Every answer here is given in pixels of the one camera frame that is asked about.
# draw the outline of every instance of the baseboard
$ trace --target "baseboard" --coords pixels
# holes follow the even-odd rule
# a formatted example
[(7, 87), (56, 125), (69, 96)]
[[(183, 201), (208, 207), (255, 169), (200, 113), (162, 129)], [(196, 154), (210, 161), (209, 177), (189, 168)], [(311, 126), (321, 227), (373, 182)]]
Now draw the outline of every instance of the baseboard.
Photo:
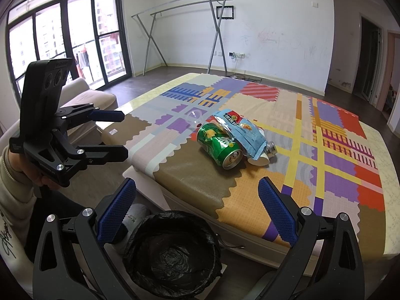
[[(203, 64), (168, 63), (168, 66), (181, 66), (181, 67), (185, 67), (185, 68), (208, 69), (208, 66), (207, 65), (203, 65)], [(214, 65), (212, 65), (211, 69), (212, 70), (225, 71), (224, 67), (222, 67), (222, 66), (214, 66)], [(320, 96), (325, 96), (325, 91), (313, 89), (313, 88), (307, 87), (306, 85), (303, 85), (301, 83), (285, 80), (285, 79), (278, 78), (278, 77), (273, 77), (273, 76), (270, 76), (270, 75), (266, 75), (264, 73), (258, 73), (258, 72), (252, 72), (252, 71), (247, 71), (247, 70), (240, 70), (240, 69), (234, 69), (232, 67), (228, 67), (227, 70), (228, 70), (228, 72), (235, 72), (235, 73), (238, 73), (238, 74), (244, 74), (244, 75), (248, 75), (248, 76), (259, 77), (259, 78), (263, 78), (263, 79), (268, 79), (268, 80), (280, 82), (282, 84), (287, 84), (289, 86), (293, 86), (293, 87), (296, 87), (296, 88), (300, 88), (300, 89), (304, 89), (304, 90), (313, 92), (314, 94), (317, 94), (317, 95), (320, 95)]]
[[(159, 68), (159, 67), (161, 67), (161, 66), (163, 66), (163, 65), (164, 65), (164, 63), (158, 63), (157, 65), (154, 65), (154, 66), (152, 66), (152, 67), (147, 67), (147, 68), (146, 68), (146, 72), (151, 71), (151, 70), (154, 70), (154, 69), (157, 69), (157, 68)], [(142, 76), (142, 75), (143, 75), (143, 70), (137, 71), (137, 72), (135, 72), (135, 73), (133, 74), (134, 77)]]
[(394, 133), (395, 133), (395, 129), (393, 128), (393, 126), (391, 125), (391, 123), (389, 123), (389, 121), (387, 122), (387, 126), (389, 126), (389, 129)]
[(342, 86), (341, 86), (340, 84), (338, 84), (338, 83), (328, 82), (328, 84), (330, 84), (331, 86), (334, 86), (334, 87), (336, 87), (336, 88), (339, 88), (340, 90), (343, 90), (343, 91), (345, 91), (345, 92), (347, 92), (347, 93), (349, 93), (349, 94), (352, 93), (351, 90), (348, 90), (348, 89), (346, 89), (345, 87), (342, 87)]

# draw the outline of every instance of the hand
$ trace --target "hand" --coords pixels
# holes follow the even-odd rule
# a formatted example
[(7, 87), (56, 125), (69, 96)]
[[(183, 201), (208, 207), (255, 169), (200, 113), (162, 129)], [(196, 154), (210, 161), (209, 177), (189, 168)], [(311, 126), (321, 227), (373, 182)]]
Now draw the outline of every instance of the hand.
[(52, 181), (49, 177), (43, 176), (40, 171), (28, 161), (24, 154), (8, 151), (8, 160), (16, 172), (23, 172), (35, 185), (47, 185), (51, 190), (58, 190), (61, 186)]

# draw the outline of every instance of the metal screw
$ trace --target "metal screw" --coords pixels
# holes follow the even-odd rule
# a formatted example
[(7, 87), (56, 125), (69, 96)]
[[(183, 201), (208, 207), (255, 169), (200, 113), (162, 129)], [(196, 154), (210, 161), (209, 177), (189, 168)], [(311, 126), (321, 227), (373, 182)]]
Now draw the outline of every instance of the metal screw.
[(93, 210), (89, 207), (82, 211), (83, 216), (90, 216), (90, 215), (92, 215), (92, 213), (93, 213)]
[(54, 214), (50, 214), (48, 217), (47, 217), (47, 222), (53, 222), (54, 220), (56, 219), (56, 216), (54, 215)]
[(302, 207), (301, 208), (301, 213), (304, 214), (305, 216), (311, 215), (312, 211), (309, 207)]
[(339, 217), (343, 220), (343, 221), (347, 221), (349, 219), (349, 216), (346, 213), (341, 213), (339, 215)]

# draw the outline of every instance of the window frame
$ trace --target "window frame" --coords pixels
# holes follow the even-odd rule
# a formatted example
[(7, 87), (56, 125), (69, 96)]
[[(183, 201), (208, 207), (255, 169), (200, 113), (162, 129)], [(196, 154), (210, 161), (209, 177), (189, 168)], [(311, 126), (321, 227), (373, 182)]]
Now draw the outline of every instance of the window frame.
[[(12, 22), (9, 23), (9, 12), (7, 12), (7, 18), (6, 18), (6, 27), (5, 27), (5, 49), (6, 49), (6, 59), (7, 59), (7, 67), (8, 67), (8, 72), (9, 72), (9, 78), (11, 80), (11, 83), (13, 85), (15, 97), (17, 99), (18, 104), (21, 104), (21, 95), (19, 93), (19, 89), (17, 86), (17, 82), (21, 80), (22, 77), (25, 76), (25, 73), (22, 73), (19, 77), (14, 76), (14, 71), (13, 71), (13, 65), (11, 62), (11, 51), (10, 51), (10, 29), (18, 25), (19, 23), (25, 21), (27, 18), (32, 17), (32, 23), (33, 23), (33, 43), (35, 47), (35, 55), (36, 59), (40, 60), (39, 58), (39, 49), (38, 49), (38, 42), (37, 42), (37, 33), (36, 33), (36, 13), (40, 10), (46, 9), (50, 6), (53, 6), (54, 4), (60, 4), (60, 12), (61, 12), (61, 29), (63, 33), (63, 40), (64, 40), (64, 49), (65, 51), (61, 54), (66, 54), (68, 58), (73, 58), (75, 60), (74, 54), (73, 54), (73, 49), (71, 45), (71, 37), (69, 33), (69, 23), (68, 23), (68, 0), (51, 0), (49, 2), (46, 2), (36, 8), (32, 8), (28, 12), (24, 13), (20, 17), (14, 19)], [(109, 33), (101, 34), (99, 35), (97, 32), (97, 14), (96, 14), (96, 9), (97, 6), (95, 4), (95, 0), (91, 0), (91, 14), (92, 14), (92, 22), (94, 26), (94, 39), (96, 42), (96, 47), (97, 47), (97, 54), (99, 56), (99, 60), (103, 58), (102, 55), (102, 49), (100, 47), (100, 39), (102, 36), (110, 35), (113, 33), (119, 33), (119, 43), (121, 45), (122, 49), (122, 56), (124, 59), (124, 64), (125, 64), (125, 75), (122, 75), (121, 77), (113, 80), (111, 83), (109, 82), (109, 79), (107, 77), (107, 72), (105, 69), (104, 63), (101, 61), (100, 62), (100, 67), (101, 71), (103, 74), (103, 80), (104, 80), (104, 86), (98, 88), (98, 90), (104, 90), (107, 89), (108, 87), (111, 87), (123, 80), (126, 80), (127, 78), (130, 78), (132, 76), (132, 69), (131, 69), (131, 62), (129, 59), (129, 54), (128, 54), (128, 45), (127, 45), (127, 39), (125, 35), (125, 24), (124, 24), (124, 17), (123, 17), (123, 8), (122, 8), (122, 0), (115, 0), (115, 9), (116, 9), (116, 16), (117, 16), (117, 21), (118, 21), (118, 30), (112, 31)], [(77, 79), (79, 77), (78, 75), (78, 70), (76, 66), (72, 66), (70, 69), (71, 72), (71, 77), (72, 79)]]

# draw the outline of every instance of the glass door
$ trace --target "glass door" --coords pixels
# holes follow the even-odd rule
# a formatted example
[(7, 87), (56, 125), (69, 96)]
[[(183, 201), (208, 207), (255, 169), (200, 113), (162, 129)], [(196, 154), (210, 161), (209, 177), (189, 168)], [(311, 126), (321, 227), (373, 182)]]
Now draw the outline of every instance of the glass door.
[(30, 62), (36, 61), (32, 17), (10, 29), (9, 51), (17, 89), (21, 94), (24, 88), (27, 66)]
[[(40, 60), (66, 58), (60, 4), (36, 12), (36, 41)], [(68, 73), (67, 84), (72, 82)]]
[(94, 0), (95, 18), (101, 61), (108, 82), (124, 76), (127, 71), (122, 53), (115, 0)]
[(97, 53), (91, 0), (68, 0), (69, 34), (78, 75), (93, 90), (105, 85)]

